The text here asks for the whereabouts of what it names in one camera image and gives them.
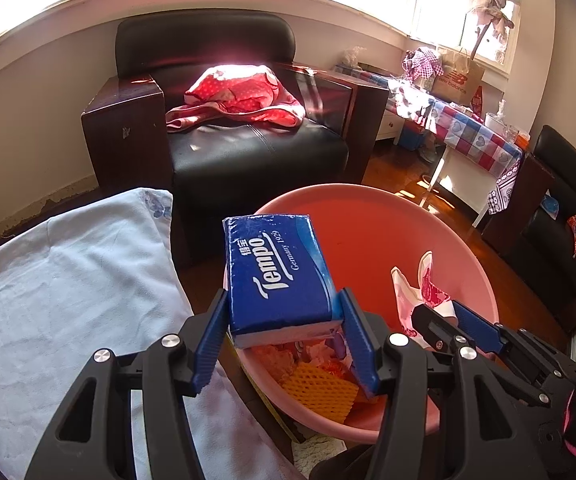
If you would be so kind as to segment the yellow foam fruit net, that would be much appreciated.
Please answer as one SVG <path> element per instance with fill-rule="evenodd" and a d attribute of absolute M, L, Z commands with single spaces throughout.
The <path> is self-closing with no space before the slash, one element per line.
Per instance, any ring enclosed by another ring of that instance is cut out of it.
<path fill-rule="evenodd" d="M 308 410 L 343 424 L 355 403 L 358 385 L 301 362 L 281 388 Z"/>

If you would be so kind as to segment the pink printed paper cup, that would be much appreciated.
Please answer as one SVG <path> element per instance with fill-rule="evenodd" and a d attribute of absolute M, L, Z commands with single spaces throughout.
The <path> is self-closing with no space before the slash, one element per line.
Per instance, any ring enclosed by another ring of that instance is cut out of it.
<path fill-rule="evenodd" d="M 417 287 L 408 282 L 403 271 L 397 266 L 391 269 L 391 278 L 395 292 L 399 322 L 401 322 L 403 326 L 404 334 L 412 340 L 417 341 L 423 348 L 428 348 L 429 344 L 425 342 L 413 326 L 413 313 L 417 307 L 424 304 L 439 315 L 442 315 L 443 318 L 446 318 L 452 326 L 458 325 L 452 297 L 434 284 L 433 254 L 431 250 L 425 252 L 419 260 Z"/>

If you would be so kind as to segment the blue Tempo tissue pack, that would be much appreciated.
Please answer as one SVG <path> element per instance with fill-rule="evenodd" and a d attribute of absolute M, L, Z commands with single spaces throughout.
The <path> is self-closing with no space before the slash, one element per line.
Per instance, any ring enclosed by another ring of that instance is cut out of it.
<path fill-rule="evenodd" d="M 253 214 L 229 217 L 223 229 L 236 347 L 325 338 L 341 327 L 337 289 L 311 218 Z"/>

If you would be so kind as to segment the purple cloth bundle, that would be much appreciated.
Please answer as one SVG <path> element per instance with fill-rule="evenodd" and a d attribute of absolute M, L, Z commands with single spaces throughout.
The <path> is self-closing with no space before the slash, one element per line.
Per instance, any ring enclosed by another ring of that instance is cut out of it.
<path fill-rule="evenodd" d="M 341 332 L 334 332 L 328 340 L 327 345 L 332 349 L 335 359 L 346 361 L 350 359 L 350 350 L 347 347 L 344 335 Z"/>

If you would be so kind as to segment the white foam fruit net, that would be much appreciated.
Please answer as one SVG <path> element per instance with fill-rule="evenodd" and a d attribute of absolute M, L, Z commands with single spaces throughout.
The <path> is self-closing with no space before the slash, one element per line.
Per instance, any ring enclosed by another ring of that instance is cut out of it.
<path fill-rule="evenodd" d="M 252 347 L 251 352 L 279 385 L 294 374 L 300 363 L 316 364 L 304 341 L 289 344 L 265 344 L 265 346 Z"/>

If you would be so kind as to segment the pink plastic trash bin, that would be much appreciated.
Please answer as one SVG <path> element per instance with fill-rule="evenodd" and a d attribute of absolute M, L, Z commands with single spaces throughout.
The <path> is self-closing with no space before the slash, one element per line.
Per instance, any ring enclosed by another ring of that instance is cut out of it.
<path fill-rule="evenodd" d="M 433 254 L 433 282 L 488 322 L 499 320 L 487 275 L 466 243 L 431 212 L 392 193 L 358 184 L 321 184 L 282 194 L 260 214 L 307 214 L 332 281 L 359 307 L 401 330 L 391 279 L 394 266 L 417 283 L 418 262 Z"/>

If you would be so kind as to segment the light blue floral tablecloth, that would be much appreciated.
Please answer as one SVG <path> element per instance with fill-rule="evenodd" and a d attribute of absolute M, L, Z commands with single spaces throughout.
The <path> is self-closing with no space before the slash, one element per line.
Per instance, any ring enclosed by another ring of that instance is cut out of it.
<path fill-rule="evenodd" d="M 136 188 L 0 247 L 0 479 L 26 475 L 97 350 L 143 351 L 191 315 L 172 260 L 172 208 L 169 192 Z"/>

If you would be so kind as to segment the checkered cloth side table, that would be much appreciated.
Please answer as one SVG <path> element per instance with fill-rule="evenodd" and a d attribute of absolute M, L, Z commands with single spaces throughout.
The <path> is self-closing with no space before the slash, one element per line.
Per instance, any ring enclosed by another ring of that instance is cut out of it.
<path fill-rule="evenodd" d="M 448 150 L 468 159 L 494 180 L 485 193 L 485 210 L 499 214 L 506 210 L 524 151 L 478 119 L 464 114 L 455 105 L 434 98 L 402 77 L 384 76 L 345 63 L 333 66 L 341 74 L 373 82 L 389 90 L 387 111 L 410 120 Z"/>

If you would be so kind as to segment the brown paper shopping bag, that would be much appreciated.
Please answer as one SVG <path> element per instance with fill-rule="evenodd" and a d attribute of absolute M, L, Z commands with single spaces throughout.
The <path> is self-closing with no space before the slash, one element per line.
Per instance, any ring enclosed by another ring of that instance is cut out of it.
<path fill-rule="evenodd" d="M 469 54 L 438 48 L 444 73 L 436 76 L 432 96 L 445 102 L 469 106 L 485 74 L 485 67 Z"/>

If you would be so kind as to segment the red polka dot garment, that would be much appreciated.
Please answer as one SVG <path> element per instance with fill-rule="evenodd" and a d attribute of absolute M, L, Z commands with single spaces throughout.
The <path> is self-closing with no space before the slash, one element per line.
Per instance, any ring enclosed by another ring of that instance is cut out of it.
<path fill-rule="evenodd" d="M 300 127 L 304 106 L 266 65 L 207 68 L 185 91 L 184 104 L 165 113 L 166 130 L 181 132 L 212 119 L 275 127 Z"/>

